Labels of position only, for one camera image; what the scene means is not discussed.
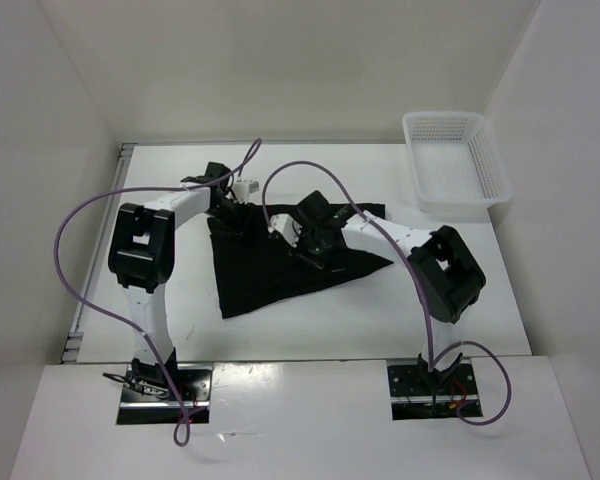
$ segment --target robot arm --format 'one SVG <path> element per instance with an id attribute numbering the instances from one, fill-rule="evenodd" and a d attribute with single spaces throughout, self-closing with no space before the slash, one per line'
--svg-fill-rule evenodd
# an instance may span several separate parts
<path id="1" fill-rule="evenodd" d="M 187 177 L 182 185 L 187 188 L 207 183 L 229 171 L 222 164 L 209 163 L 204 176 Z M 239 181 L 234 191 L 228 182 L 169 193 L 144 205 L 125 203 L 118 211 L 109 251 L 109 270 L 124 288 L 131 319 L 151 338 L 170 374 L 176 373 L 177 362 L 167 327 L 165 284 L 175 262 L 175 232 L 201 213 L 212 215 L 239 232 L 244 218 L 239 213 L 246 208 L 249 194 L 257 191 L 258 185 Z M 227 198 L 229 193 L 234 195 L 233 199 Z M 134 331 L 134 340 L 130 383 L 165 388 L 162 370 L 143 335 Z"/>
<path id="2" fill-rule="evenodd" d="M 486 279 L 484 273 L 458 232 L 443 226 L 435 232 L 419 230 L 377 218 L 365 212 L 386 230 L 409 263 L 424 290 L 432 317 L 434 352 L 460 340 L 457 322 L 460 315 L 478 300 Z M 338 248 L 362 250 L 380 257 L 400 262 L 395 249 L 386 238 L 350 206 L 333 212 L 329 202 L 318 191 L 298 204 L 295 218 L 275 215 L 270 230 L 291 246 L 291 253 L 322 268 L 328 262 L 329 253 Z M 425 343 L 419 359 L 428 358 Z M 432 381 L 443 382 L 460 358 L 449 353 L 436 364 Z"/>

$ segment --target mounting plate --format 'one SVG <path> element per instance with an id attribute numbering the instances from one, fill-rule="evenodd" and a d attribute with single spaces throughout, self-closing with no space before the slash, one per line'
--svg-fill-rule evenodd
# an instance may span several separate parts
<path id="1" fill-rule="evenodd" d="M 435 401 L 429 387 L 420 379 L 415 360 L 388 361 L 387 377 L 394 420 L 454 418 L 458 405 L 471 400 L 475 402 L 465 406 L 462 415 L 482 416 L 473 366 L 468 361 L 458 365 L 451 376 L 449 386 L 436 392 Z"/>
<path id="2" fill-rule="evenodd" d="M 195 398 L 196 407 L 203 407 L 191 416 L 190 420 L 193 424 L 209 423 L 212 370 L 212 365 L 178 364 L 178 377 L 175 381 L 181 387 L 180 394 L 185 406 L 193 408 Z M 180 416 L 180 407 L 173 396 L 167 400 L 159 400 L 123 387 L 116 424 L 175 424 Z"/>

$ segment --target white mesh basket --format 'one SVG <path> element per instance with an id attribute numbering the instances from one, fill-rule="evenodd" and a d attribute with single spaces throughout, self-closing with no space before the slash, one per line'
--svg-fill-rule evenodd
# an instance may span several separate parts
<path id="1" fill-rule="evenodd" d="M 511 199 L 511 184 L 483 115 L 414 112 L 402 117 L 402 126 L 422 210 L 487 208 Z"/>

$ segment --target white tabletop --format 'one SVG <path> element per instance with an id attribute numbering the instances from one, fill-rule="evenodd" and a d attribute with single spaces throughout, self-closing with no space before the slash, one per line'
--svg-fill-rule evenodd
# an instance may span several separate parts
<path id="1" fill-rule="evenodd" d="M 46 367 L 11 480 L 589 478 L 544 357 L 509 357 L 513 400 L 488 427 L 392 421 L 386 363 L 217 364 L 208 425 L 176 447 L 172 425 L 116 426 L 121 365 Z M 505 386 L 473 360 L 486 416 Z"/>
<path id="2" fill-rule="evenodd" d="M 237 165 L 248 145 L 138 146 L 124 186 L 176 185 L 204 172 L 209 161 Z M 264 183 L 277 166 L 313 160 L 332 169 L 359 202 L 387 205 L 390 218 L 416 228 L 458 229 L 487 277 L 479 302 L 461 320 L 465 338 L 484 343 L 497 355 L 529 355 L 530 349 L 498 243 L 486 211 L 472 218 L 444 219 L 417 210 L 404 145 L 263 145 L 244 177 Z M 343 197 L 322 172 L 294 167 L 272 182 L 267 202 L 297 203 L 319 189 L 333 202 Z M 124 195 L 145 202 L 160 194 Z M 107 238 L 111 229 L 105 233 Z M 88 296 L 128 314 L 122 289 L 98 254 Z M 178 229 L 176 266 L 167 284 L 169 330 L 181 361 L 273 361 L 415 357 L 424 343 L 422 310 L 408 273 L 399 265 L 329 290 L 289 299 L 240 317 L 223 320 L 206 218 Z M 133 352 L 130 330 L 84 309 L 78 362 L 124 362 Z M 469 355 L 480 354 L 468 349 Z"/>

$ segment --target purple cable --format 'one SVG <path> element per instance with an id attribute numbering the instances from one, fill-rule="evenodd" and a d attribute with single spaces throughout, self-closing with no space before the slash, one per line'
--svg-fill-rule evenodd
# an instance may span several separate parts
<path id="1" fill-rule="evenodd" d="M 62 267 L 60 265 L 60 241 L 62 239 L 62 234 L 64 233 L 64 230 L 67 228 L 67 225 L 69 224 L 69 222 L 71 221 L 71 219 L 73 217 L 75 217 L 76 214 L 78 212 L 80 212 L 83 208 L 91 205 L 92 203 L 94 203 L 94 202 L 96 202 L 98 200 L 101 200 L 101 199 L 107 198 L 107 197 L 112 197 L 114 195 L 120 195 L 121 193 L 133 193 L 133 192 L 180 192 L 180 191 L 197 190 L 199 188 L 205 188 L 205 187 L 211 187 L 213 185 L 217 185 L 218 183 L 223 182 L 224 180 L 226 180 L 229 177 L 231 177 L 236 172 L 242 172 L 242 169 L 244 168 L 244 166 L 247 163 L 249 163 L 253 159 L 253 157 L 256 155 L 256 153 L 258 152 L 258 149 L 260 148 L 261 144 L 262 144 L 262 139 L 261 138 L 256 139 L 251 144 L 251 147 L 249 148 L 249 151 L 247 152 L 247 155 L 245 156 L 244 160 L 242 161 L 242 163 L 240 165 L 238 165 L 235 169 L 233 169 L 232 171 L 230 171 L 226 175 L 223 175 L 222 177 L 217 178 L 217 179 L 215 179 L 215 180 L 213 180 L 211 182 L 208 182 L 208 183 L 194 185 L 194 186 L 191 186 L 191 187 L 131 187 L 131 188 L 120 188 L 118 190 L 112 190 L 110 192 L 105 192 L 105 193 L 100 193 L 98 195 L 95 195 L 95 196 L 93 196 L 93 197 L 85 200 L 80 205 L 78 205 L 73 210 L 71 210 L 71 212 L 69 212 L 69 214 L 60 223 L 60 227 L 58 227 L 58 231 L 56 232 L 55 240 L 53 241 L 53 264 L 54 264 L 55 269 L 56 269 L 56 274 L 58 275 L 58 278 L 60 279 L 60 282 L 62 283 L 62 286 L 65 288 L 65 290 L 67 290 L 67 292 L 69 292 L 73 296 L 73 298 L 75 298 L 76 300 L 78 300 L 83 305 L 86 305 L 87 307 L 92 308 L 96 312 L 99 312 L 99 313 L 101 313 L 103 315 L 107 315 L 107 316 L 109 316 L 111 318 L 114 318 L 114 319 L 116 319 L 116 320 L 124 323 L 125 325 L 130 326 L 135 331 L 137 331 L 138 333 L 140 333 L 142 335 L 142 337 L 144 338 L 144 340 L 147 342 L 147 345 L 149 346 L 149 349 L 151 350 L 151 352 L 153 353 L 153 355 L 156 357 L 156 361 L 158 362 L 158 366 L 160 367 L 160 370 L 162 370 L 162 373 L 163 373 L 165 379 L 167 380 L 167 384 L 169 385 L 169 389 L 173 393 L 173 396 L 175 397 L 176 401 L 178 402 L 178 406 L 180 407 L 181 418 L 180 418 L 180 420 L 178 420 L 178 423 L 176 424 L 176 427 L 175 427 L 175 429 L 173 431 L 173 441 L 179 447 L 186 446 L 189 443 L 189 439 L 191 438 L 191 426 L 190 426 L 190 424 L 188 422 L 188 419 L 189 419 L 191 413 L 187 410 L 187 407 L 185 406 L 185 404 L 184 404 L 184 402 L 182 400 L 182 396 L 180 395 L 180 392 L 178 391 L 178 389 L 177 389 L 177 387 L 175 385 L 175 382 L 173 381 L 173 378 L 171 378 L 171 375 L 169 375 L 169 371 L 167 370 L 167 367 L 164 364 L 164 361 L 162 360 L 162 358 L 160 358 L 160 354 L 158 353 L 158 349 L 154 345 L 154 343 L 151 340 L 151 338 L 149 338 L 147 336 L 146 332 L 142 329 L 142 327 L 140 327 L 140 325 L 134 323 L 133 321 L 129 320 L 128 318 L 123 317 L 122 315 L 118 315 L 115 312 L 112 312 L 110 310 L 107 310 L 106 308 L 100 307 L 100 306 L 96 305 L 95 303 L 90 302 L 85 297 L 83 297 L 82 295 L 80 295 L 80 293 L 71 286 L 71 284 L 67 280 L 67 277 L 65 276 L 64 272 L 62 271 Z M 180 429 L 180 427 L 182 425 L 185 425 L 185 439 L 184 439 L 184 441 L 180 441 L 178 439 L 178 430 Z"/>
<path id="2" fill-rule="evenodd" d="M 382 228 L 377 222 L 375 222 L 371 218 L 368 218 L 364 214 L 364 212 L 360 209 L 360 207 L 358 207 L 358 205 L 356 205 L 356 203 L 353 201 L 353 198 L 351 198 L 351 195 L 345 188 L 344 184 L 340 181 L 340 179 L 338 179 L 338 177 L 335 176 L 335 174 L 333 174 L 333 172 L 331 172 L 329 169 L 327 169 L 326 167 L 323 167 L 320 164 L 317 164 L 314 162 L 309 162 L 306 160 L 298 160 L 298 161 L 294 161 L 294 162 L 289 162 L 289 163 L 286 163 L 286 164 L 276 168 L 271 173 L 271 175 L 269 175 L 269 178 L 267 178 L 267 181 L 264 182 L 264 186 L 262 187 L 262 211 L 264 213 L 264 218 L 267 223 L 267 226 L 271 225 L 271 219 L 269 217 L 269 212 L 267 211 L 267 204 L 266 204 L 266 194 L 267 194 L 267 188 L 269 187 L 269 183 L 271 183 L 271 180 L 273 180 L 273 178 L 276 175 L 278 175 L 278 173 L 280 173 L 281 171 L 283 171 L 289 167 L 293 167 L 296 165 L 308 165 L 310 167 L 315 167 L 318 170 L 321 170 L 324 173 L 326 173 L 329 177 L 331 177 L 331 179 L 336 183 L 336 185 L 338 185 L 338 188 L 340 188 L 340 190 L 342 191 L 343 195 L 345 196 L 345 198 L 351 205 L 351 208 L 353 208 L 353 210 L 358 215 L 360 215 L 364 220 L 369 222 L 369 224 L 371 224 L 376 230 L 378 230 L 378 232 L 380 232 L 380 234 L 382 234 L 382 236 L 384 238 L 387 239 L 389 244 L 393 247 L 393 249 L 396 251 L 396 253 L 400 257 L 400 260 L 402 260 L 402 263 L 404 263 L 404 266 L 407 268 L 407 271 L 409 272 L 409 274 L 411 275 L 411 278 L 413 279 L 413 283 L 416 287 L 416 292 L 418 293 L 418 300 L 420 301 L 420 305 L 422 305 L 422 311 L 424 313 L 424 323 L 425 323 L 425 328 L 427 331 L 427 349 L 428 349 L 428 357 L 429 357 L 427 364 L 428 364 L 429 372 L 433 371 L 433 369 L 435 368 L 435 366 L 437 365 L 437 363 L 440 361 L 440 359 L 442 357 L 444 357 L 451 350 L 459 348 L 462 345 L 472 345 L 474 347 L 477 347 L 477 348 L 481 349 L 482 351 L 484 351 L 489 357 L 491 357 L 493 359 L 493 361 L 496 362 L 496 365 L 498 365 L 498 367 L 502 371 L 502 375 L 504 376 L 505 383 L 507 384 L 507 398 L 505 400 L 505 403 L 504 403 L 504 406 L 502 407 L 502 409 L 492 418 L 490 418 L 488 420 L 480 421 L 480 422 L 468 420 L 467 418 L 462 416 L 462 409 L 470 403 L 475 403 L 475 401 L 473 401 L 473 400 L 465 403 L 461 407 L 458 407 L 456 412 L 457 412 L 458 418 L 460 420 L 462 420 L 463 422 L 468 423 L 469 425 L 484 426 L 484 425 L 490 425 L 494 422 L 497 422 L 509 409 L 509 404 L 511 403 L 511 395 L 512 395 L 511 379 L 509 378 L 509 374 L 507 373 L 507 370 L 504 368 L 504 365 L 502 365 L 502 362 L 500 362 L 500 360 L 493 354 L 493 352 L 491 352 L 491 350 L 489 350 L 484 345 L 482 345 L 478 342 L 474 342 L 472 340 L 466 340 L 463 342 L 457 342 L 452 345 L 449 345 L 437 357 L 434 358 L 434 355 L 433 355 L 433 328 L 431 326 L 431 314 L 429 313 L 429 307 L 426 302 L 424 290 L 422 288 L 422 285 L 420 284 L 420 280 L 418 279 L 417 275 L 415 274 L 415 272 L 413 270 L 413 267 L 411 267 L 411 264 L 409 263 L 407 256 L 402 251 L 400 246 L 396 243 L 396 241 L 391 237 L 391 235 L 389 235 L 389 233 L 384 228 Z"/>
<path id="3" fill-rule="evenodd" d="M 249 150 L 247 150 L 247 153 L 245 154 L 244 159 L 240 164 L 240 168 L 238 169 L 238 177 L 242 176 L 242 169 L 244 168 L 244 166 L 247 163 L 249 163 L 253 159 L 253 157 L 256 156 L 256 153 L 258 153 L 258 150 L 260 150 L 260 145 L 262 145 L 262 139 L 256 138 L 249 147 Z"/>
<path id="4" fill-rule="evenodd" d="M 500 371 L 502 372 L 502 376 L 504 377 L 504 381 L 507 384 L 507 398 L 505 399 L 504 405 L 502 406 L 500 411 L 498 413 L 496 413 L 493 417 L 489 418 L 488 420 L 482 420 L 482 421 L 476 422 L 475 420 L 469 420 L 462 416 L 462 409 L 469 404 L 476 403 L 477 400 L 470 400 L 468 402 L 463 403 L 461 406 L 459 406 L 456 409 L 456 415 L 458 415 L 458 418 L 460 420 L 462 420 L 464 423 L 468 423 L 469 425 L 474 425 L 476 427 L 483 427 L 485 425 L 491 425 L 492 423 L 495 423 L 498 420 L 500 420 L 500 418 L 502 418 L 502 416 L 509 409 L 509 405 L 511 404 L 511 395 L 513 393 L 513 387 L 511 386 L 511 379 L 509 378 L 509 374 L 507 373 L 507 370 L 504 368 L 504 365 L 502 365 L 502 362 L 500 361 L 500 359 L 498 357 L 496 357 L 495 354 L 491 350 L 489 350 L 487 347 L 485 347 L 481 343 L 474 342 L 473 340 L 464 340 L 462 342 L 452 343 L 447 348 L 442 350 L 442 352 L 440 352 L 440 354 L 434 360 L 434 363 L 438 363 L 438 361 L 442 357 L 444 357 L 447 353 L 449 353 L 451 350 L 455 350 L 456 348 L 460 348 L 462 345 L 472 345 L 474 347 L 477 347 L 480 350 L 482 350 L 483 352 L 485 352 L 487 355 L 489 355 L 494 362 L 496 362 L 496 365 L 498 365 L 498 368 L 500 368 Z"/>

